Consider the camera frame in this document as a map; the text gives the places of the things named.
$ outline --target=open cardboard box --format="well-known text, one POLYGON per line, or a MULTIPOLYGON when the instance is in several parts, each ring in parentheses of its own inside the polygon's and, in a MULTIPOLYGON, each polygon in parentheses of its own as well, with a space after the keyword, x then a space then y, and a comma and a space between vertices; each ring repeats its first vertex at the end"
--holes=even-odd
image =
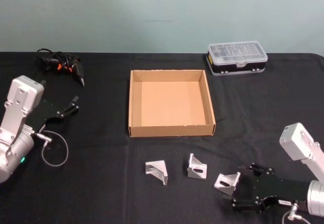
POLYGON ((213 135, 215 126, 204 70, 131 71, 131 137, 213 135))

